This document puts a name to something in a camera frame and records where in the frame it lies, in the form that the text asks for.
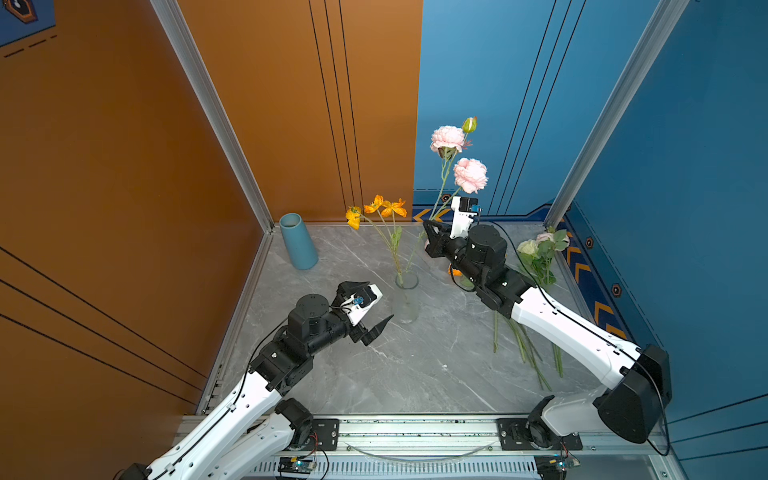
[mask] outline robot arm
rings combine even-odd
[[[507,241],[491,225],[472,226],[477,200],[455,197],[456,225],[424,221],[429,256],[446,257],[475,285],[491,310],[530,327],[582,363],[603,384],[586,394],[542,400],[529,416],[532,440],[608,427],[630,442],[645,442],[672,398],[669,359],[662,349],[640,349],[560,305],[526,276],[505,265]]]
[[[315,354],[338,339],[349,336],[366,346],[375,340],[392,316],[370,331],[360,321],[381,298],[381,290],[368,282],[341,283],[330,305],[323,296],[303,296],[287,325],[259,351],[218,407],[149,467],[133,464],[120,480],[237,479],[260,459],[291,444],[304,445],[312,415],[283,396],[312,369]],[[265,422],[241,438],[273,407]]]

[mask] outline orange poppy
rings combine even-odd
[[[358,207],[350,207],[346,211],[346,222],[355,230],[360,230],[360,215],[361,212]]]
[[[406,202],[403,201],[402,198],[395,203],[384,200],[384,202],[382,202],[382,206],[384,206],[384,210],[382,210],[382,217],[389,217],[390,215],[392,215],[392,212],[395,212],[400,217],[404,217],[405,215],[408,214],[408,212],[406,212],[406,209],[402,207],[405,204]]]
[[[370,205],[365,205],[363,206],[363,208],[366,209],[367,214],[372,214],[373,212],[377,211],[379,207],[382,206],[383,203],[384,203],[384,197],[382,197],[381,195],[376,195],[376,198],[373,199],[373,203],[371,203]]]

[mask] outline orange wall panel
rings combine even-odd
[[[421,2],[179,3],[275,220],[410,201]]]
[[[2,476],[112,478],[194,412],[263,232],[150,3],[55,13],[0,48]]]

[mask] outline white rose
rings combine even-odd
[[[536,240],[526,240],[525,242],[520,243],[518,245],[518,252],[526,253],[532,257],[535,257],[536,252],[538,252],[538,245],[536,244]]]
[[[549,232],[540,233],[538,237],[536,237],[536,244],[539,245],[541,242],[545,242],[547,240],[552,240],[554,242],[554,235]]]

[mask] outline flower bud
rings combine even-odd
[[[466,134],[470,134],[473,131],[475,131],[478,127],[478,118],[477,117],[470,117],[464,120],[464,124],[462,125],[462,130]]]

